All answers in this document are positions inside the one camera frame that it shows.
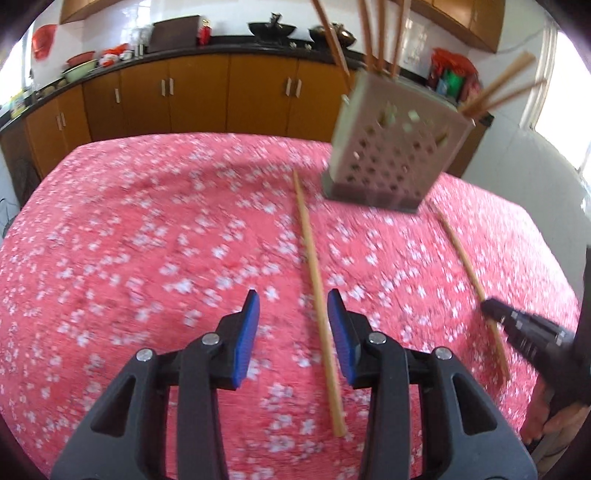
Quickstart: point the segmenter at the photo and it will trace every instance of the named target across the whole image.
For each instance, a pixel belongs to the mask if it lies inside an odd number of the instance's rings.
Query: pink tablecloth
[[[293,168],[327,289],[403,346],[452,348],[519,428],[534,372],[507,346],[514,379],[500,381],[438,221],[425,206],[408,215],[324,200],[329,155],[329,145],[282,138],[156,135],[80,147],[42,183],[0,251],[0,411],[43,471],[135,351],[184,347],[255,288],[248,377],[220,394],[230,478],[355,477],[369,391],[342,381],[349,434],[333,438]],[[488,294],[575,326],[576,298],[520,207],[449,176],[430,197]]]

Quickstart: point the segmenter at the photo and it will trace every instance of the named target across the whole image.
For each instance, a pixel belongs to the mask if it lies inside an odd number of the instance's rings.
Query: pot
[[[332,26],[335,29],[336,37],[339,39],[341,47],[349,48],[357,41],[353,34],[349,30],[345,29],[342,23],[333,23]],[[310,38],[314,40],[314,43],[317,43],[322,48],[329,48],[329,44],[326,41],[324,27],[322,25],[311,28],[309,32]]]
[[[281,14],[272,14],[268,22],[252,22],[248,29],[253,35],[262,41],[278,41],[289,37],[295,30],[293,25],[279,23]]]

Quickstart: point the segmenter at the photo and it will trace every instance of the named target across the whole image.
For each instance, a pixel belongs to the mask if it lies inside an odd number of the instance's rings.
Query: red bowl
[[[72,68],[72,67],[76,67],[78,65],[82,65],[84,62],[91,61],[94,56],[95,56],[94,50],[87,51],[87,52],[81,53],[79,55],[76,55],[75,57],[72,57],[72,58],[66,60],[66,63],[68,64],[68,67]]]

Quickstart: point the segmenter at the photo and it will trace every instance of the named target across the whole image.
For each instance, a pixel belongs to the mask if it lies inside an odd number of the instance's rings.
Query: window
[[[572,42],[559,32],[550,83],[535,130],[591,183],[591,73]]]
[[[31,36],[29,28],[16,45],[0,70],[0,107],[10,101],[19,90],[31,84]]]

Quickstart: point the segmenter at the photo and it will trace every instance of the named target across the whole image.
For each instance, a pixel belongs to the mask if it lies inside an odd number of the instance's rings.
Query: upper cabinet
[[[499,47],[505,0],[413,0],[411,9],[470,47],[494,53]]]
[[[77,22],[114,5],[120,0],[64,0],[60,23]]]
[[[499,47],[505,18],[505,0],[476,0],[470,31],[492,51]]]
[[[474,0],[433,0],[433,7],[453,18],[462,27],[470,28]]]

